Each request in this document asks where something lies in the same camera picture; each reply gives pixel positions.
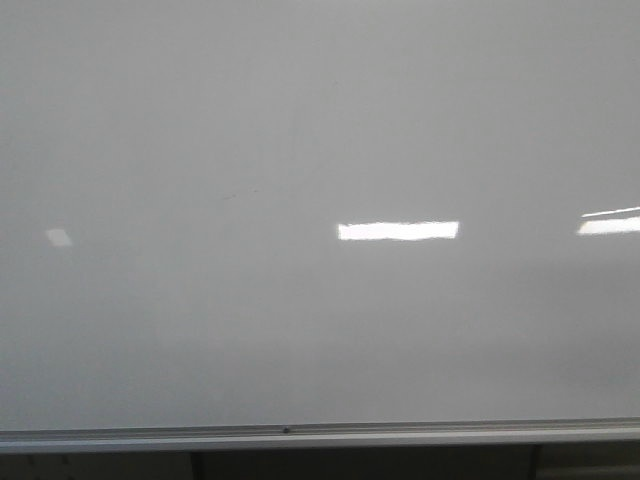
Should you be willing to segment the white whiteboard with aluminium frame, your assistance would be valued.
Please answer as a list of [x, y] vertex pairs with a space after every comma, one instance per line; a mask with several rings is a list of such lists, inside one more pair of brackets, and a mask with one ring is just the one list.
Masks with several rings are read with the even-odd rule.
[[5, 1], [6, 454], [639, 436], [635, 1]]

